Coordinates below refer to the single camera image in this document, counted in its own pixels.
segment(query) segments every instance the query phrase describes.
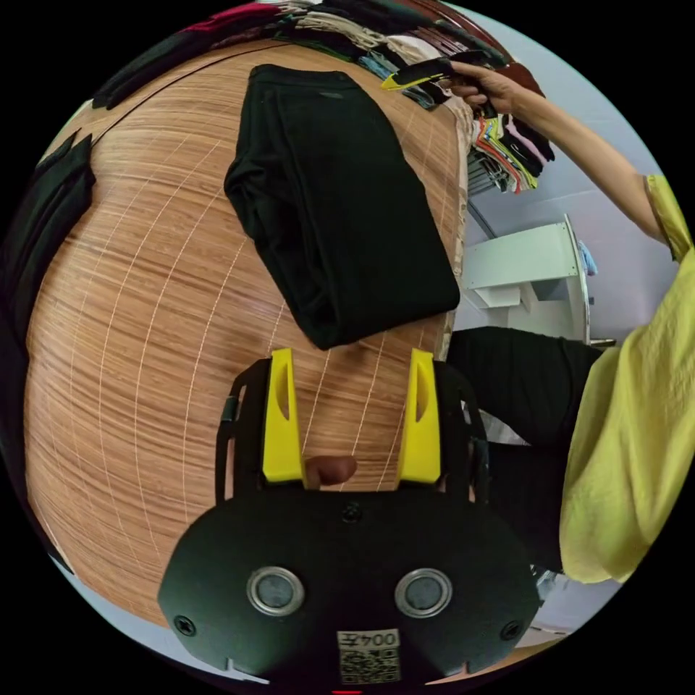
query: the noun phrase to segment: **person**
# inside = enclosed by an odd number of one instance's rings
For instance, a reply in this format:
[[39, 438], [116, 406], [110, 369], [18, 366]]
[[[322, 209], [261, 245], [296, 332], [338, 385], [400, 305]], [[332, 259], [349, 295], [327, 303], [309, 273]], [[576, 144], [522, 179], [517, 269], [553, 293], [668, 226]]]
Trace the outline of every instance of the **person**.
[[[695, 454], [692, 234], [663, 176], [642, 175], [596, 133], [503, 75], [452, 65], [457, 74], [442, 86], [472, 106], [489, 99], [554, 143], [680, 266], [651, 323], [620, 346], [601, 351], [483, 327], [455, 332], [447, 357], [480, 409], [529, 445], [490, 443], [490, 505], [532, 562], [583, 583], [624, 582], [662, 530]], [[322, 459], [319, 469], [343, 481], [354, 466]]]

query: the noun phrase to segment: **wood grain surface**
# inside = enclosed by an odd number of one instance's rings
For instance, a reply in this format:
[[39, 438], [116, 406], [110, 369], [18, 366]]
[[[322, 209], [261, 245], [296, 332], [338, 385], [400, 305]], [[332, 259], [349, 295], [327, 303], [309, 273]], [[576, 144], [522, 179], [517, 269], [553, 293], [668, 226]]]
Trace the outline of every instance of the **wood grain surface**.
[[239, 372], [293, 348], [305, 455], [352, 453], [359, 470], [344, 489], [388, 490], [410, 351], [447, 348], [450, 316], [328, 352], [296, 327], [222, 190], [248, 74], [267, 62], [342, 70], [372, 96], [460, 259], [452, 112], [427, 112], [310, 49], [265, 41], [215, 51], [113, 111], [81, 109], [62, 130], [49, 150], [76, 127], [94, 133], [97, 183], [28, 333], [30, 500], [84, 584], [161, 625], [159, 582], [178, 538], [213, 504], [215, 434]]

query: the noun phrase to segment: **fingers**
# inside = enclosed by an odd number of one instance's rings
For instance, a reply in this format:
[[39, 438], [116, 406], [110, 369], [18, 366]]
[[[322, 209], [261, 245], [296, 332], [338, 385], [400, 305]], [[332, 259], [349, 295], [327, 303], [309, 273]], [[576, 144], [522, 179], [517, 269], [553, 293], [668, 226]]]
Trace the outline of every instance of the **fingers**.
[[352, 456], [315, 456], [304, 466], [309, 489], [318, 490], [321, 485], [338, 485], [350, 480], [357, 470], [357, 460]]
[[492, 70], [489, 70], [486, 67], [480, 67], [479, 65], [469, 65], [468, 63], [452, 62], [451, 67], [459, 75], [463, 75], [464, 77], [474, 77], [476, 80], [479, 80], [481, 77], [485, 77], [485, 75], [489, 75], [491, 72], [493, 72]]
[[477, 87], [467, 85], [465, 82], [440, 80], [439, 86], [444, 89], [450, 89], [452, 94], [462, 97], [472, 106], [478, 106], [487, 101], [487, 96], [485, 94], [480, 94]]

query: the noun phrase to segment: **yellow blouse sleeve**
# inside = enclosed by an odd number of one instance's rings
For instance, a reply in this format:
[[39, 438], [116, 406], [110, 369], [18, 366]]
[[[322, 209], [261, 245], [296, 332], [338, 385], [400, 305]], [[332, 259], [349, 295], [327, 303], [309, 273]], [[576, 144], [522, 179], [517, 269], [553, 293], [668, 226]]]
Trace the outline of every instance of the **yellow blouse sleeve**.
[[646, 191], [657, 216], [661, 230], [671, 247], [673, 259], [680, 263], [693, 248], [693, 239], [688, 230], [678, 201], [673, 195], [665, 176], [645, 177]]

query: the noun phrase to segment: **circular sensor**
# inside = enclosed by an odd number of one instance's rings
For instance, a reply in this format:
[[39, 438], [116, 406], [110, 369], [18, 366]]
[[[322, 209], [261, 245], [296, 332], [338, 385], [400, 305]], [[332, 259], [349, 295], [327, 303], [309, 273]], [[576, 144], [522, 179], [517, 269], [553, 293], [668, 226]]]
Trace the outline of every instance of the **circular sensor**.
[[248, 580], [246, 595], [262, 613], [276, 618], [291, 615], [304, 603], [299, 578], [283, 567], [262, 567]]
[[446, 608], [452, 585], [439, 570], [423, 568], [406, 574], [396, 585], [398, 610], [410, 618], [431, 618]]

